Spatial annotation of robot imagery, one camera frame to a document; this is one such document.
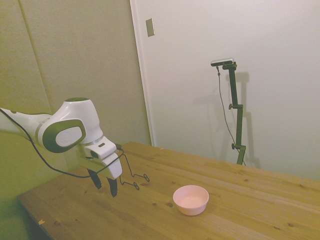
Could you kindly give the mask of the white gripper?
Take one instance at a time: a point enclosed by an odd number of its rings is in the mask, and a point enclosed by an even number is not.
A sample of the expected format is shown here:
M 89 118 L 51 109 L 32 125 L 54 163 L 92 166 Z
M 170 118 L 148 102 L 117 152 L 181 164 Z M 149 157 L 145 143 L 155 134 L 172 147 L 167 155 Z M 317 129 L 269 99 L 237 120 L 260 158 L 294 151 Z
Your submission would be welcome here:
M 78 148 L 78 154 L 83 159 L 83 163 L 88 167 L 89 177 L 97 189 L 102 187 L 101 180 L 97 174 L 102 170 L 102 174 L 107 177 L 109 189 L 112 197 L 118 194 L 117 178 L 122 174 L 122 166 L 119 156 L 116 153 L 117 149 L 103 149 L 103 147 L 84 147 Z

